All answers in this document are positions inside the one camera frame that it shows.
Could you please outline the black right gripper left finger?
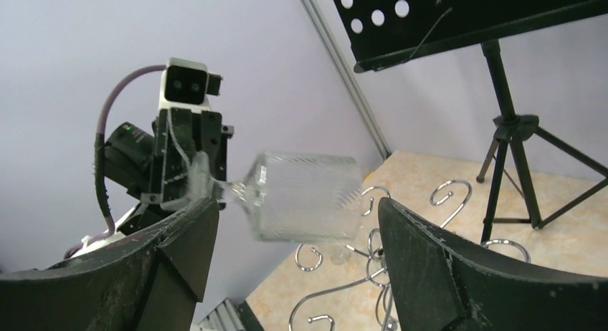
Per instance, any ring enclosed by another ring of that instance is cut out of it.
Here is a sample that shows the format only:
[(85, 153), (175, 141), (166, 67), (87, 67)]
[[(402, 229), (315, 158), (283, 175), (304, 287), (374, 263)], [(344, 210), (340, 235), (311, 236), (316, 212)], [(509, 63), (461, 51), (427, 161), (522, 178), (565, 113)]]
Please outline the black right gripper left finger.
[(219, 225), (202, 199), (101, 249), (1, 276), (3, 330), (188, 330)]

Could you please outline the ribbed wine glass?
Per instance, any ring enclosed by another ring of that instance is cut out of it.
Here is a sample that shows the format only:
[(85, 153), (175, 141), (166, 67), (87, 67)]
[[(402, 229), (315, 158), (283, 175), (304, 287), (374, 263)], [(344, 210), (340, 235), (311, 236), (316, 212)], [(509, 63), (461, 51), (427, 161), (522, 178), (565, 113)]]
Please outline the ribbed wine glass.
[(356, 238), (362, 185), (351, 156), (264, 151), (241, 180), (226, 182), (214, 178), (208, 156), (197, 153), (187, 196), (239, 206), (258, 241), (323, 244)]

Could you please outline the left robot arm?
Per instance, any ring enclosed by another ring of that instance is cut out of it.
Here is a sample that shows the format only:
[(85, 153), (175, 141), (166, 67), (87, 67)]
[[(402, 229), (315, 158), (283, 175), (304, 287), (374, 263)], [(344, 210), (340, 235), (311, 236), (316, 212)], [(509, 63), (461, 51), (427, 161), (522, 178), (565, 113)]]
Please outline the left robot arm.
[(105, 181), (110, 179), (126, 189), (137, 204), (120, 219), (108, 219), (108, 230), (85, 236), (69, 248), (65, 259), (95, 251), (124, 239), (170, 216), (186, 204), (187, 163), (204, 152), (210, 173), (223, 181), (227, 177), (227, 142), (234, 128), (213, 111), (162, 110), (152, 123), (153, 132), (124, 122), (107, 140), (97, 138), (95, 190), (107, 201)]

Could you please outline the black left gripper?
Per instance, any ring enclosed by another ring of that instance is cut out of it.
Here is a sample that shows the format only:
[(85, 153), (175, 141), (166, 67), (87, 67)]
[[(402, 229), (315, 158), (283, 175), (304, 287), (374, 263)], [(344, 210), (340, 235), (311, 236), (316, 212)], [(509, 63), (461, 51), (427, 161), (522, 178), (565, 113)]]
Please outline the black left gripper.
[(211, 178), (227, 178), (227, 143), (234, 127), (219, 112), (172, 107), (155, 121), (148, 187), (140, 202), (178, 211), (206, 195)]

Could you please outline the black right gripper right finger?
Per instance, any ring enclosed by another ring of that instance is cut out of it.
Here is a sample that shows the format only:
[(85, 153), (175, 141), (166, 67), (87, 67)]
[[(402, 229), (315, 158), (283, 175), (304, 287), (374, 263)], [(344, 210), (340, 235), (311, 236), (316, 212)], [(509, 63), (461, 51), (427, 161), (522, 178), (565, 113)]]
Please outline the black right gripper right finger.
[(379, 230), (405, 330), (605, 330), (607, 280), (529, 264), (444, 230), (390, 198)]

